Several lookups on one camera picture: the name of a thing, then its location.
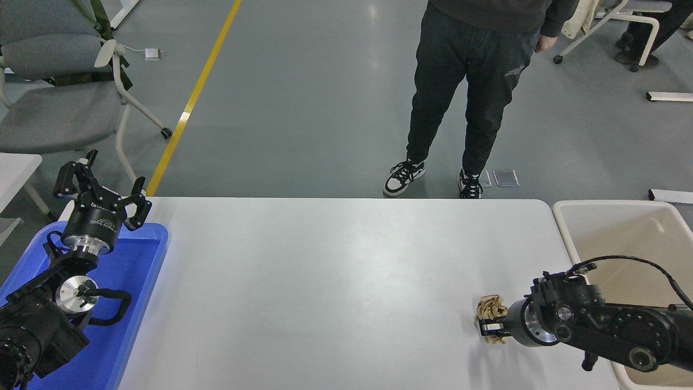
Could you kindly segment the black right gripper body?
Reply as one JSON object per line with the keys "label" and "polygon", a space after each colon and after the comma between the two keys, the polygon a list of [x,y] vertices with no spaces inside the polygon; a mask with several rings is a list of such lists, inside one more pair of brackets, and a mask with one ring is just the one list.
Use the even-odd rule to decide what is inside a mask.
{"label": "black right gripper body", "polygon": [[525,309],[529,304],[528,299],[513,303],[505,317],[505,331],[507,331],[517,343],[523,346],[533,346],[534,339],[529,334],[525,320]]}

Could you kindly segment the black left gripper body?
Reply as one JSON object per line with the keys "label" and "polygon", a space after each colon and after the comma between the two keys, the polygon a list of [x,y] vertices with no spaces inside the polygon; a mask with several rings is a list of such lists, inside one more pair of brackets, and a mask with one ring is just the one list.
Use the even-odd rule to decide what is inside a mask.
{"label": "black left gripper body", "polygon": [[91,237],[101,241],[102,246],[114,246],[127,218],[123,206],[114,207],[121,198],[121,195],[108,188],[97,194],[92,191],[80,193],[62,232],[62,243],[76,246],[78,239]]}

